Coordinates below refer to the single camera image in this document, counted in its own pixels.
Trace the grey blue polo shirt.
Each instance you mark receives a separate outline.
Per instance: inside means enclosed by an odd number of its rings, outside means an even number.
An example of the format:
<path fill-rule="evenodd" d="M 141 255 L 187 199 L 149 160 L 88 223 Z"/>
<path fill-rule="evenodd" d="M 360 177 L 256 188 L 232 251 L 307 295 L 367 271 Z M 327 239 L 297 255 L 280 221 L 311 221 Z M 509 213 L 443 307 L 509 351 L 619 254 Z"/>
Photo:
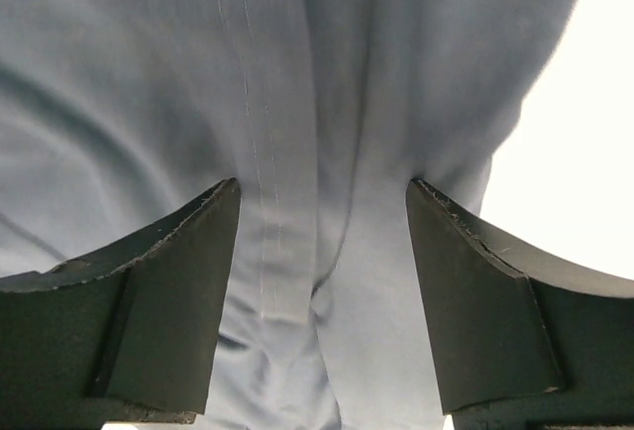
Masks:
<path fill-rule="evenodd" d="M 1 271 L 235 177 L 198 427 L 439 429 L 407 185 L 479 211 L 575 3 L 1 0 Z"/>

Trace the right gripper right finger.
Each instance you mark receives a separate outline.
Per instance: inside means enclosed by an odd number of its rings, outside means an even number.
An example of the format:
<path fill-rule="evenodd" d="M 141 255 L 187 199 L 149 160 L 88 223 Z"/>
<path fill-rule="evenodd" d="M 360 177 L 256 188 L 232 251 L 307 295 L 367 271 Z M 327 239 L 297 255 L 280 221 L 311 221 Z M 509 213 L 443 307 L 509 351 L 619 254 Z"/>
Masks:
<path fill-rule="evenodd" d="M 458 429 L 629 429 L 633 283 L 544 252 L 412 181 L 440 400 Z"/>

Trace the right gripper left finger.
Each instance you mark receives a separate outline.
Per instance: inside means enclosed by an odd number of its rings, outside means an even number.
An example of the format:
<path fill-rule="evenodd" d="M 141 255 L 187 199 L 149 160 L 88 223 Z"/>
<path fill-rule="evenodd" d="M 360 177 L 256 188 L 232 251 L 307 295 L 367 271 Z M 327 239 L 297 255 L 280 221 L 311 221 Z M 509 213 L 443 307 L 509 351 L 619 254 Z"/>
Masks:
<path fill-rule="evenodd" d="M 205 411 L 239 221 L 225 179 L 89 254 L 1 281 L 5 425 L 189 425 Z"/>

